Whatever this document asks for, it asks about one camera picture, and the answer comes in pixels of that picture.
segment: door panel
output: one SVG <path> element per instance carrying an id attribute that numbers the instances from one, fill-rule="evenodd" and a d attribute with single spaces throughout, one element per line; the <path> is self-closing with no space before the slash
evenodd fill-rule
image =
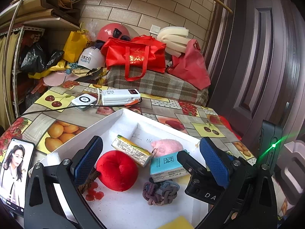
<path id="1" fill-rule="evenodd" d="M 277 99 L 285 65 L 284 30 L 279 0 L 247 0 L 244 44 L 224 107 L 249 148 Z"/>

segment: pink fluffy ball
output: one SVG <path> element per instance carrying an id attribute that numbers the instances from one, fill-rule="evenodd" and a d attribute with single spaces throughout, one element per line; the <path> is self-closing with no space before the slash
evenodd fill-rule
<path id="1" fill-rule="evenodd" d="M 171 154 L 177 151 L 182 151 L 183 146 L 179 141 L 174 139 L 160 139 L 151 143 L 156 152 L 155 157 L 161 157 L 167 154 Z"/>

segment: plaid blanket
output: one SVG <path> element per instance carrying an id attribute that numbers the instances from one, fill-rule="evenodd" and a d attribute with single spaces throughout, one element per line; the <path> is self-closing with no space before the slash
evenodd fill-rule
<path id="1" fill-rule="evenodd" d="M 130 66 L 130 77 L 140 76 L 141 68 Z M 161 74 L 147 70 L 145 76 L 137 81 L 125 80 L 125 66 L 112 66 L 106 77 L 107 86 L 117 89 L 137 89 L 140 93 L 205 106 L 208 100 L 208 89 L 199 90 L 168 73 Z"/>

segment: plastic bag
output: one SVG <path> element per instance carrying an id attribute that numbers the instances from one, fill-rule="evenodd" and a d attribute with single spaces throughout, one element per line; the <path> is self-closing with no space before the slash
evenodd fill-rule
<path id="1" fill-rule="evenodd" d="M 44 71 L 48 59 L 46 53 L 46 45 L 43 40 L 34 43 L 22 61 L 20 70 L 26 73 Z"/>
<path id="2" fill-rule="evenodd" d="M 86 29 L 88 32 L 86 33 L 86 36 L 88 40 L 90 41 L 96 41 L 97 34 L 99 32 L 98 23 L 97 22 L 90 22 L 89 24 L 86 24 Z"/>
<path id="3" fill-rule="evenodd" d="M 46 65 L 46 69 L 57 65 L 58 61 L 62 59 L 63 54 L 64 54 L 64 51 L 54 50 L 52 52 L 49 62 Z"/>
<path id="4" fill-rule="evenodd" d="M 84 48 L 89 47 L 90 41 L 86 37 L 88 30 L 83 29 L 83 23 L 80 24 L 80 30 L 71 31 L 66 44 L 63 48 L 63 59 L 69 63 L 77 62 Z"/>
<path id="5" fill-rule="evenodd" d="M 42 77 L 46 77 L 47 75 L 49 75 L 52 71 L 57 71 L 57 70 L 66 70 L 66 61 L 65 60 L 60 60 L 57 65 L 48 68 L 46 70 L 44 70 L 41 73 L 28 73 L 28 77 L 29 78 L 34 78 L 34 79 L 40 79 Z"/>

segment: white power bank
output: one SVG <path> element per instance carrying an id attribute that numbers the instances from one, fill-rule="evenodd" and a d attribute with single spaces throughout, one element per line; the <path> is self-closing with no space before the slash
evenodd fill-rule
<path id="1" fill-rule="evenodd" d="M 125 105 L 140 98 L 141 95 L 136 89 L 108 89 L 102 91 L 102 103 L 105 106 Z"/>

